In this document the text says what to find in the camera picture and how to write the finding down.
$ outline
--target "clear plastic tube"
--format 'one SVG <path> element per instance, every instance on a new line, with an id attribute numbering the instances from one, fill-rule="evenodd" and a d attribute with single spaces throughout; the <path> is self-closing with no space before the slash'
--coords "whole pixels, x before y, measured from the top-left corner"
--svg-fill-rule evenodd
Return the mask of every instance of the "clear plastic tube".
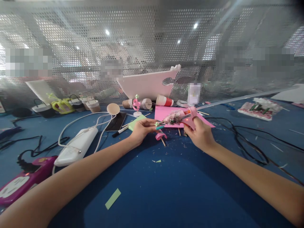
<path id="1" fill-rule="evenodd" d="M 285 89 L 276 89 L 276 90 L 271 90 L 271 91 L 267 91 L 267 92 L 254 93 L 254 94 L 250 94 L 250 95 L 246 95 L 246 96 L 242 96 L 242 97 L 236 97 L 236 98 L 232 98 L 232 99 L 228 99 L 228 100 L 222 100 L 222 101 L 218 101 L 218 102 L 215 102 L 212 104 L 207 104 L 207 105 L 198 107 L 196 110 L 201 110 L 204 108 L 208 108 L 208 107 L 212 107 L 215 105 L 220 105 L 220 104 L 224 104 L 224 103 L 228 103 L 228 102 L 233 102 L 233 101 L 237 101 L 237 100 L 243 100 L 243 99 L 247 99 L 247 98 L 258 97 L 258 96 L 268 95 L 268 94 L 277 93 L 277 92 L 283 92 L 286 90 L 297 89 L 298 87 L 299 86 L 296 85 L 296 86 L 285 88 Z"/>

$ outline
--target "green paper strip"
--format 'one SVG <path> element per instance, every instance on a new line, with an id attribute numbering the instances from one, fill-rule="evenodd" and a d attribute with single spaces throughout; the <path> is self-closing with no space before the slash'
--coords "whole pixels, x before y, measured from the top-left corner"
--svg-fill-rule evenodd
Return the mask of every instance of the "green paper strip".
<path id="1" fill-rule="evenodd" d="M 109 200 L 105 203 L 105 207 L 107 209 L 110 209 L 110 207 L 113 205 L 113 203 L 117 200 L 117 198 L 120 196 L 121 192 L 119 189 L 116 189 L 116 191 L 113 193 L 113 195 L 109 198 Z"/>
<path id="2" fill-rule="evenodd" d="M 141 114 L 139 117 L 137 117 L 137 118 L 136 118 L 135 120 L 133 120 L 131 123 L 129 123 L 129 129 L 130 129 L 131 131 L 133 131 L 136 122 L 137 122 L 138 120 L 141 120 L 141 119 L 146 119 L 146 117 L 145 117 L 144 115 Z"/>

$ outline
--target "hot glue gun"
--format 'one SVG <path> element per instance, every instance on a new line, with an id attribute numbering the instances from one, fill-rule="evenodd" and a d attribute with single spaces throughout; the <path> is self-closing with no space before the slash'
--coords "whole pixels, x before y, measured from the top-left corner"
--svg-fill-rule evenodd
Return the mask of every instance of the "hot glue gun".
<path id="1" fill-rule="evenodd" d="M 194 106 L 188 107 L 187 111 L 176 110 L 172 111 L 163 121 L 159 122 L 159 124 L 165 123 L 169 125 L 174 124 L 186 124 L 195 130 L 195 124 L 193 122 L 193 118 L 197 116 L 197 111 Z"/>

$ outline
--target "smartphone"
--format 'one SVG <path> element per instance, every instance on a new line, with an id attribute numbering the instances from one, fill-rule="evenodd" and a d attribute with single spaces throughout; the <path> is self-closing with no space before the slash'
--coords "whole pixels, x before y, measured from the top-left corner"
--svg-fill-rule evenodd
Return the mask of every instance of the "smartphone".
<path id="1" fill-rule="evenodd" d="M 119 131 L 126 118 L 126 113 L 118 113 L 114 119 L 111 120 L 105 131 Z"/>

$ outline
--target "metal mesh wall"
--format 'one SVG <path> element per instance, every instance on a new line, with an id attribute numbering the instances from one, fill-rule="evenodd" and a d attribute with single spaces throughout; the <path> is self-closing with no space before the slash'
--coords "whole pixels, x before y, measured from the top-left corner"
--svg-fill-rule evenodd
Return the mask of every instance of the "metal mesh wall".
<path id="1" fill-rule="evenodd" d="M 104 80 L 105 60 L 123 75 L 182 65 L 170 97 L 187 99 L 189 82 L 202 99 L 225 99 L 303 82 L 304 23 L 289 1 L 0 2 L 0 89 L 33 106 L 25 81 L 47 80 L 60 97 L 89 91 L 102 103 L 127 96 Z M 52 77 L 6 77 L 6 48 L 52 48 Z M 294 66 L 255 67 L 256 48 L 293 48 Z"/>

